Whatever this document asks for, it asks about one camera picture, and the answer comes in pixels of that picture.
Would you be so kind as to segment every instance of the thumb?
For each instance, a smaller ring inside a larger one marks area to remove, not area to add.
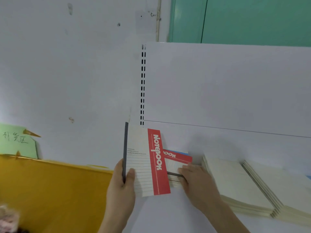
[[[185,191],[186,194],[188,194],[189,192],[189,184],[186,181],[186,179],[184,179],[183,177],[178,177],[178,180],[180,181],[181,185],[183,186],[183,189]]]
[[[135,181],[135,170],[134,168],[131,168],[126,175],[124,186],[134,188],[134,181]]]

